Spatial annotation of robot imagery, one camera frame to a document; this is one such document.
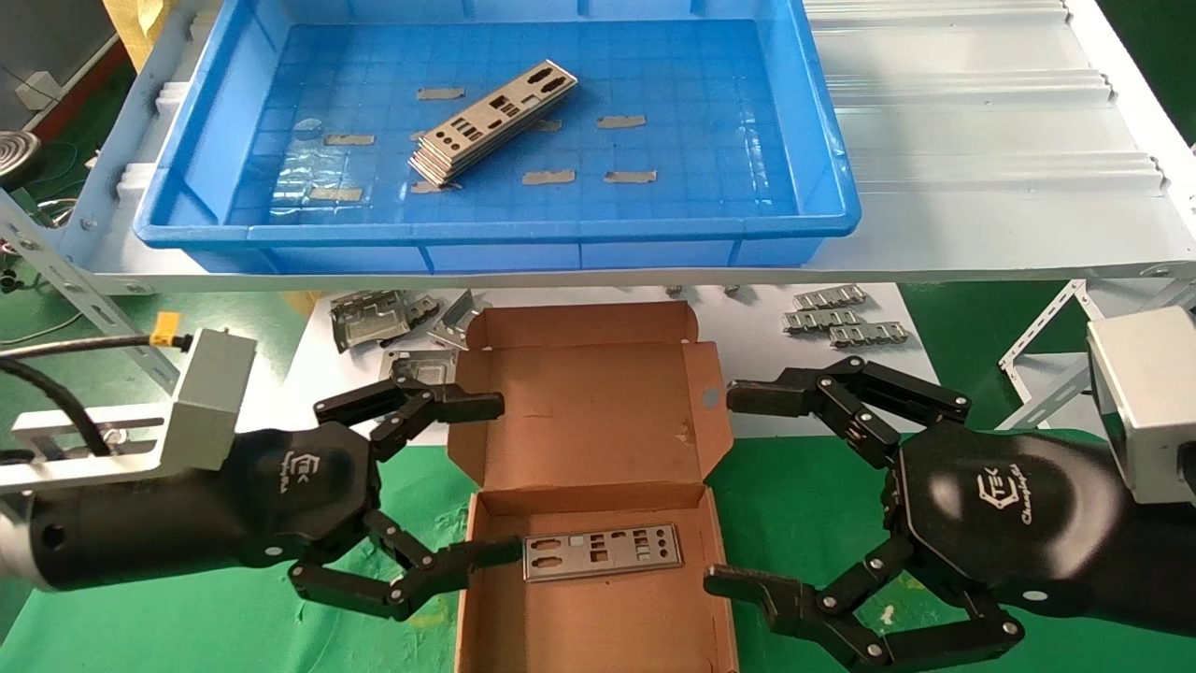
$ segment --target green floor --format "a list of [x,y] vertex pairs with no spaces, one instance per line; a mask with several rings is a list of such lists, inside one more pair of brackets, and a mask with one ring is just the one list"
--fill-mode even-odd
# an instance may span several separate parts
[[[1196,140],[1196,59],[1188,42],[1196,30],[1196,2],[1105,0],[1122,39],[1189,142]],[[110,128],[132,71],[114,78],[68,128],[62,140],[90,155]],[[48,175],[62,172],[71,152],[59,147]],[[53,160],[60,157],[57,164]],[[38,196],[78,190],[86,172],[73,167],[32,188]],[[18,265],[23,277],[33,274]],[[997,359],[1055,294],[1060,282],[910,283],[902,294],[940,381],[975,400],[970,424],[995,427],[1017,408],[996,369]],[[148,326],[158,310],[181,310],[190,324],[227,326],[262,344],[281,378],[298,344],[304,318],[277,294],[172,294],[120,300]],[[0,341],[56,324],[73,314],[51,288],[0,296]],[[1035,344],[1039,353],[1082,347],[1084,316],[1076,308],[1055,320]],[[62,338],[94,334],[85,320],[59,332]],[[120,354],[71,356],[39,363],[87,405],[146,402],[155,387]],[[35,392],[0,381],[0,428],[24,410],[45,409]],[[0,447],[12,441],[0,434]],[[880,534],[877,475],[829,440],[737,443],[712,477],[719,496],[727,553],[733,563],[801,575],[813,582],[858,559]],[[460,513],[471,485],[433,452],[404,453],[386,467],[386,504],[429,543],[459,537]],[[354,555],[358,570],[380,570],[378,559]],[[0,634],[16,618],[24,591],[0,582]],[[914,582],[902,582],[872,604],[893,605],[892,629],[939,623],[950,611]],[[439,601],[404,626],[301,607],[277,574],[225,571],[68,595],[36,595],[0,647],[0,671],[210,672],[214,668],[280,673],[348,671],[447,671],[456,614]],[[736,608],[743,669],[750,672],[832,671],[810,646],[773,638],[751,611]],[[1026,618],[1031,638],[986,671],[1122,671],[1140,667],[1142,651],[1153,668],[1190,669],[1191,642],[1087,620]],[[103,624],[96,629],[96,624]],[[68,641],[51,635],[68,634]]]

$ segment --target grid pattern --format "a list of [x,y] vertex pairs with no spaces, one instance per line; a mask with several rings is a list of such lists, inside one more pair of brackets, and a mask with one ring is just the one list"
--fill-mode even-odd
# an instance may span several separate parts
[[[579,85],[466,171],[459,190],[414,194],[410,136],[545,56]],[[419,100],[420,87],[464,98]],[[599,129],[608,115],[647,124]],[[330,133],[370,146],[325,146]],[[574,169],[569,184],[526,171]],[[608,184],[606,171],[658,171]],[[316,201],[313,186],[361,189]],[[798,214],[756,26],[748,20],[297,26],[262,111],[228,224],[584,221]]]

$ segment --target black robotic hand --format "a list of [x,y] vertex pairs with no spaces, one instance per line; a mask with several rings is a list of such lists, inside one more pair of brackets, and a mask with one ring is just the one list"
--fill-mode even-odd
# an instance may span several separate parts
[[[904,443],[868,406],[927,427]],[[776,634],[812,641],[852,671],[928,671],[996,659],[1021,641],[1002,606],[1196,636],[1196,509],[1141,506],[1107,447],[964,427],[966,397],[848,359],[737,381],[740,414],[812,415],[878,470],[889,539],[822,589],[728,567],[707,593],[758,605]],[[879,636],[853,613],[902,571],[969,620]]]
[[[500,394],[382,381],[315,406],[318,427],[237,435],[218,471],[35,494],[32,561],[42,585],[75,589],[218,568],[298,563],[300,596],[407,619],[465,588],[478,567],[518,561],[518,539],[426,549],[378,510],[378,464],[434,422],[490,421]],[[365,439],[352,426],[383,417]],[[403,567],[392,583],[323,568],[371,538]]]

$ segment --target box lid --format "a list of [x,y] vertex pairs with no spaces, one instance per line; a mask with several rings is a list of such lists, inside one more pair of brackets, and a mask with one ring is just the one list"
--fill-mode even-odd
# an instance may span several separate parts
[[700,483],[730,451],[719,357],[684,301],[487,308],[457,362],[506,414],[453,426],[483,490]]

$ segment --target open cardboard box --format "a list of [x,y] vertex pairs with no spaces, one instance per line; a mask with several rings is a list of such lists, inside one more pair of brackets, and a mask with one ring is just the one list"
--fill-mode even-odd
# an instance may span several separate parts
[[477,571],[462,593],[457,673],[732,673],[724,563],[702,481],[731,448],[714,344],[684,301],[487,308],[457,383],[506,414],[453,426],[448,457],[481,492],[466,539],[673,524],[684,565],[527,583]]

